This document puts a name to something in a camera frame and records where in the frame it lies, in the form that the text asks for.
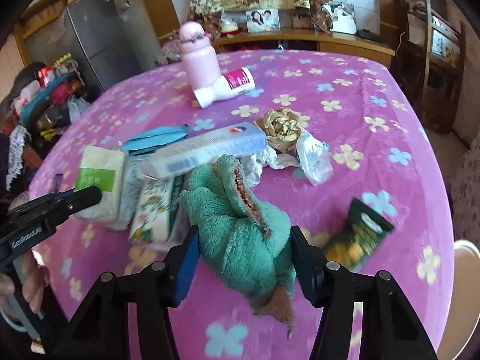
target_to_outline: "refrigerator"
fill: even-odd
[[[25,42],[32,61],[51,65],[70,53],[94,98],[142,73],[113,0],[75,0],[52,26]]]

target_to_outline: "green label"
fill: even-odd
[[[112,192],[115,182],[115,171],[107,169],[80,168],[78,170],[75,190],[79,191],[91,185],[100,188],[102,192]]]

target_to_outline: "green towel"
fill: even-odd
[[[192,225],[198,225],[200,251],[231,289],[243,293],[256,315],[273,315],[293,331],[291,305],[295,270],[289,216],[258,200],[244,182],[240,162],[223,155],[217,166],[203,165],[180,195]]]

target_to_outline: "white bottle label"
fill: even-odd
[[[229,71],[223,76],[226,78],[226,81],[229,83],[231,89],[235,89],[250,82],[247,74],[243,71],[243,69]]]

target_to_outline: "metal screw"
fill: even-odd
[[[331,271],[338,271],[340,269],[340,264],[336,261],[329,261],[327,262],[327,268]]]
[[[152,269],[154,271],[162,271],[165,268],[165,263],[163,261],[155,261],[152,264]]]
[[[100,280],[104,283],[109,282],[111,279],[113,279],[113,275],[110,272],[105,272],[102,274],[102,276],[100,276]]]
[[[385,281],[388,281],[392,278],[392,274],[388,271],[380,271],[378,273],[378,276],[380,276],[380,278]]]

